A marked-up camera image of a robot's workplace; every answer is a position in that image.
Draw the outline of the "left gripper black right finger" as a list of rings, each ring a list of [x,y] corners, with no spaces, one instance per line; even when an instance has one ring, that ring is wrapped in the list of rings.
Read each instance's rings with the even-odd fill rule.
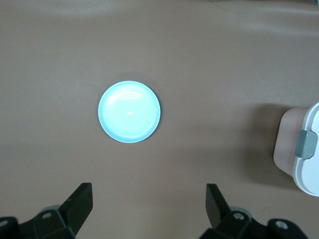
[[[270,219],[257,222],[249,211],[227,204],[216,184],[206,185],[206,213],[211,224],[201,239],[304,239],[306,234],[293,222]]]

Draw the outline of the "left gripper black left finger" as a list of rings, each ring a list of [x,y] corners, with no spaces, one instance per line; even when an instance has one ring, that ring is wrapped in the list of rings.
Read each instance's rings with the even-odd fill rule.
[[[59,207],[49,207],[27,222],[1,217],[2,239],[75,239],[93,209],[91,183],[82,183]]]

